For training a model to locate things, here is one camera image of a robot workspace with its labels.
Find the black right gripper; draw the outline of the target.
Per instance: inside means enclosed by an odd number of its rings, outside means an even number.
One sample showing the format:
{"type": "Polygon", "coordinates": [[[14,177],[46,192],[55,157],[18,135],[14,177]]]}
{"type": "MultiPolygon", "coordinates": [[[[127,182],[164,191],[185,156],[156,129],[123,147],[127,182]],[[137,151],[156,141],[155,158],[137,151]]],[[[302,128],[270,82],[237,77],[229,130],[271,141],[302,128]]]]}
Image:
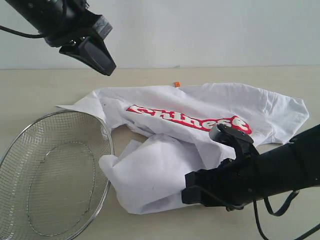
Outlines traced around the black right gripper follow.
{"type": "Polygon", "coordinates": [[[241,210],[265,197],[264,162],[262,154],[245,159],[226,158],[216,168],[189,172],[184,176],[181,200],[187,205],[241,210]]]}

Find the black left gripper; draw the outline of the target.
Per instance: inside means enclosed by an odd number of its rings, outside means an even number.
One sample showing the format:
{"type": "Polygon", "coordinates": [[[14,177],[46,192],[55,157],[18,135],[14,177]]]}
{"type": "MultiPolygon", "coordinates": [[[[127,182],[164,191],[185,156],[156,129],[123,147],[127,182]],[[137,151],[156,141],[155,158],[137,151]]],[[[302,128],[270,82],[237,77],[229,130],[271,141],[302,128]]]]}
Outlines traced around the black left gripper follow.
{"type": "Polygon", "coordinates": [[[104,39],[112,25],[101,14],[89,11],[86,0],[67,0],[62,27],[45,38],[51,47],[61,47],[59,53],[82,62],[104,76],[111,76],[117,65],[104,39]]]}

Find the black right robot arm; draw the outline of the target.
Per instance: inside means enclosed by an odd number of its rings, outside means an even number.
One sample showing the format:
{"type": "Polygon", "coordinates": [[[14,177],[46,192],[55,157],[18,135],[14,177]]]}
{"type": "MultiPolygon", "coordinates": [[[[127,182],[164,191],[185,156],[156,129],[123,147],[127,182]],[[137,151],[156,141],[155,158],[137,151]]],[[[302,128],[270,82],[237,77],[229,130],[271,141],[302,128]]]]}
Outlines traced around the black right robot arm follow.
{"type": "Polygon", "coordinates": [[[320,185],[318,125],[262,154],[248,134],[224,124],[214,126],[209,137],[232,147],[235,158],[186,174],[181,192],[184,204],[241,210],[254,200],[320,185]]]}

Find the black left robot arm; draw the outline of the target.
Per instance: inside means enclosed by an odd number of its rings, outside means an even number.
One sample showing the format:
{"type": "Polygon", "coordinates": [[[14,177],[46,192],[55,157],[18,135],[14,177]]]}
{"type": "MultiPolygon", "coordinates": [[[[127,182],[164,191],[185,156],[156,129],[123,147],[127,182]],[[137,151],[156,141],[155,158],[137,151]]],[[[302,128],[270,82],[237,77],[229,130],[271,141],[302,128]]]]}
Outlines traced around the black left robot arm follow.
{"type": "Polygon", "coordinates": [[[1,26],[1,30],[28,39],[44,39],[59,53],[76,59],[104,76],[117,65],[105,38],[113,29],[101,14],[89,11],[85,0],[9,0],[14,8],[38,31],[28,34],[1,26]]]}

